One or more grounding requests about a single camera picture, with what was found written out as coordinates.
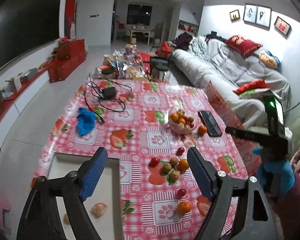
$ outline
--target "person's arm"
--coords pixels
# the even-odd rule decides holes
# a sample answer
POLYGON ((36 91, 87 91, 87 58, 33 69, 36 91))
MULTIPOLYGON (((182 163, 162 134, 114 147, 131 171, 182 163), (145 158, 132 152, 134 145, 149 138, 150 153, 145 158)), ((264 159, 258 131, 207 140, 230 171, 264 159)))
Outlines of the person's arm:
POLYGON ((293 187, 284 198, 273 205, 278 214, 284 239, 300 239, 300 176, 295 173, 293 187))

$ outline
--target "red cherry tomato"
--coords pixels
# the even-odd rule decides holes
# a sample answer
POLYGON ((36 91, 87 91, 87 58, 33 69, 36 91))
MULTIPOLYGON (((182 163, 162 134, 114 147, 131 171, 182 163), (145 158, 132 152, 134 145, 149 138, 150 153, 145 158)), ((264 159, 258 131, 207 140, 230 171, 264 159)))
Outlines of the red cherry tomato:
POLYGON ((177 154, 182 155, 185 152, 185 149, 183 147, 178 148, 177 154))
POLYGON ((181 199, 186 193, 187 193, 187 190, 185 188, 179 189, 177 191, 177 199, 181 199))
POLYGON ((157 166, 159 164, 159 162, 160 162, 159 158, 153 157, 149 163, 149 166, 153 168, 153 167, 157 166))

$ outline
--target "blue gripper pad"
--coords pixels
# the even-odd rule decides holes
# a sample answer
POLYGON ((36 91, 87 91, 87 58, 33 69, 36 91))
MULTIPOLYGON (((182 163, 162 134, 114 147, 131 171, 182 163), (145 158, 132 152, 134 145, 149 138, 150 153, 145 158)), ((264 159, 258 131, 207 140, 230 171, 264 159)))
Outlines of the blue gripper pad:
POLYGON ((88 170, 82 179, 82 190, 79 195, 82 202, 92 196, 107 161, 108 152, 103 147, 99 147, 91 160, 88 161, 90 167, 88 167, 88 170))
POLYGON ((203 167, 202 161, 199 159, 198 154, 201 156, 196 147, 191 147, 187 153, 187 161, 202 195, 208 198, 210 201, 213 201, 215 194, 212 189, 212 181, 203 167))

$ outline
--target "dark window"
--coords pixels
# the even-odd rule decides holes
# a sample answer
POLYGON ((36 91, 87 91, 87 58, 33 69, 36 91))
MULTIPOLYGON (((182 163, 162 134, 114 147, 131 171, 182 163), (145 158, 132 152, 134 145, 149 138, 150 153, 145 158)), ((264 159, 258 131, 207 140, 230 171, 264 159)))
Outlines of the dark window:
POLYGON ((129 4, 127 24, 150 25, 152 6, 129 4))

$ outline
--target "picture frame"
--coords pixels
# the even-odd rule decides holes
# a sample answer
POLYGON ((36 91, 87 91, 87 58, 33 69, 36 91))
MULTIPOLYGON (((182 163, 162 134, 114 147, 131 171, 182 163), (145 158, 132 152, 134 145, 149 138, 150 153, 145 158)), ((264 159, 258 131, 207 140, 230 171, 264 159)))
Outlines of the picture frame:
POLYGON ((279 16, 274 22, 274 27, 278 29, 285 36, 288 36, 291 31, 291 25, 287 23, 285 20, 281 19, 279 16))
POLYGON ((236 21, 236 20, 240 20, 240 12, 239 10, 235 10, 229 13, 230 14, 230 20, 236 21))
POLYGON ((249 23, 256 23, 258 5, 248 4, 244 5, 243 21, 249 23))
POLYGON ((255 23, 270 29, 271 16, 272 9, 270 7, 258 5, 255 23))

